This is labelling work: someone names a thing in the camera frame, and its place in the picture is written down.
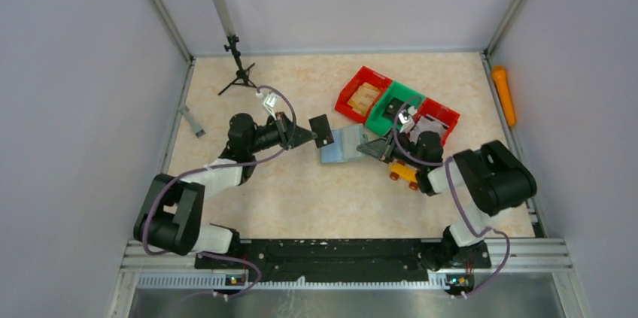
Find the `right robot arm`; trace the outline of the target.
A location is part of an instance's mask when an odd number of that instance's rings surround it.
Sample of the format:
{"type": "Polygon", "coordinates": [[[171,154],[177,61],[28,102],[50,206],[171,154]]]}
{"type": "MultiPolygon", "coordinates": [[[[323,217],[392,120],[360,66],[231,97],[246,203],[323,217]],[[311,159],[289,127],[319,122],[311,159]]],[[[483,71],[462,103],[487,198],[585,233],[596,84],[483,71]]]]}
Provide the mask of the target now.
{"type": "Polygon", "coordinates": [[[533,175],[499,140],[445,159],[437,132],[420,132],[415,141],[406,133],[390,132],[357,146],[357,152],[409,167],[414,189],[425,195],[451,193],[460,219],[444,229],[438,244],[426,247],[421,259],[431,270],[466,262],[495,229],[497,217],[537,192],[533,175]]]}

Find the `green card holder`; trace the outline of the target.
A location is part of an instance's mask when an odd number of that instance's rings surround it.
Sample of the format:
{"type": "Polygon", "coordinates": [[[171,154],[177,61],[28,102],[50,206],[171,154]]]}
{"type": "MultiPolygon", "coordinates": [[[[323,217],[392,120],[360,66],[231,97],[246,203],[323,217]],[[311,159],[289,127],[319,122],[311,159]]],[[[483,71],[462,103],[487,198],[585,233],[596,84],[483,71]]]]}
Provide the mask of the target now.
{"type": "Polygon", "coordinates": [[[357,148],[367,142],[362,124],[354,124],[341,129],[332,130],[334,142],[320,148],[322,164],[350,162],[365,157],[357,148]]]}

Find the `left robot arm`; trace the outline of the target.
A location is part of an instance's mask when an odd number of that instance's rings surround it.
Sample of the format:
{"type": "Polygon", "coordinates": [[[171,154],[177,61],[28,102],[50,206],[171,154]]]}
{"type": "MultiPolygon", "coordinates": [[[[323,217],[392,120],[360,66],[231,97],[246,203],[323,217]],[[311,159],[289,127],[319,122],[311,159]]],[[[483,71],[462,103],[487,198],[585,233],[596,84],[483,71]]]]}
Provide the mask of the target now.
{"type": "Polygon", "coordinates": [[[275,146],[287,151],[317,137],[317,132],[299,126],[295,117],[284,112],[270,116],[263,126],[250,114],[236,114],[229,121],[226,145],[212,163],[177,176],[158,174],[152,179],[135,221],[134,238],[151,256],[184,256],[196,248],[227,253],[233,233],[221,226],[203,227],[205,200],[246,183],[261,163],[256,153],[275,146]]]}

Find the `black credit card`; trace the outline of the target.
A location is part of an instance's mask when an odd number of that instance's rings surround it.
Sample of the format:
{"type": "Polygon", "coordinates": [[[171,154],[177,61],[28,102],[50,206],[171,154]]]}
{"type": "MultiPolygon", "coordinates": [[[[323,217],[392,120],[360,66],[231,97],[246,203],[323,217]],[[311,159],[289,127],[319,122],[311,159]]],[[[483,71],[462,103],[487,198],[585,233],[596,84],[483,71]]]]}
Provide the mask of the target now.
{"type": "Polygon", "coordinates": [[[312,117],[308,122],[311,131],[315,134],[314,142],[316,148],[321,149],[334,143],[330,121],[326,114],[312,117]]]}

